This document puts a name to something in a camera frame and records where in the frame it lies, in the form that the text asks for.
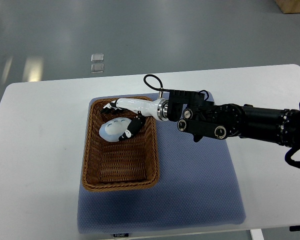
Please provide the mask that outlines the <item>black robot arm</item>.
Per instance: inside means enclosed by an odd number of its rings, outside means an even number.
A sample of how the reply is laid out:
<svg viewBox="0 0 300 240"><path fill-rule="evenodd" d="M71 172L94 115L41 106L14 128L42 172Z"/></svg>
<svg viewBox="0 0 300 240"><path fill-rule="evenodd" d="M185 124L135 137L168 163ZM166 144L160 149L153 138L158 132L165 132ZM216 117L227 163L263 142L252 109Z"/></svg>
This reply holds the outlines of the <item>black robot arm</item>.
<svg viewBox="0 0 300 240"><path fill-rule="evenodd" d="M192 134L195 142L202 137L220 140L240 137L300 149L300 103L299 109L269 109L248 104L216 105L208 98L205 90L169 90L168 99L119 98L107 103L101 112L128 110L160 121L176 122L178 129Z"/></svg>

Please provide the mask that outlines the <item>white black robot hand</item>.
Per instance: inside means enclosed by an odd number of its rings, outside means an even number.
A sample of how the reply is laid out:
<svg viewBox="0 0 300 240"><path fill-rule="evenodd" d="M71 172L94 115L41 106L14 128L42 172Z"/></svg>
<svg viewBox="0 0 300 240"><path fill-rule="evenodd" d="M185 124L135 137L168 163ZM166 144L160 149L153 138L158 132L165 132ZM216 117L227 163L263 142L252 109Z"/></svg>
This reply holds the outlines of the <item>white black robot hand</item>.
<svg viewBox="0 0 300 240"><path fill-rule="evenodd" d="M122 109L138 113L128 124L127 129L118 138L119 141L128 140L134 137L145 125L145 117L154 117L158 121L168 121L168 100L158 98L154 101L119 98L118 100L107 103L101 110L102 113L117 113Z"/></svg>

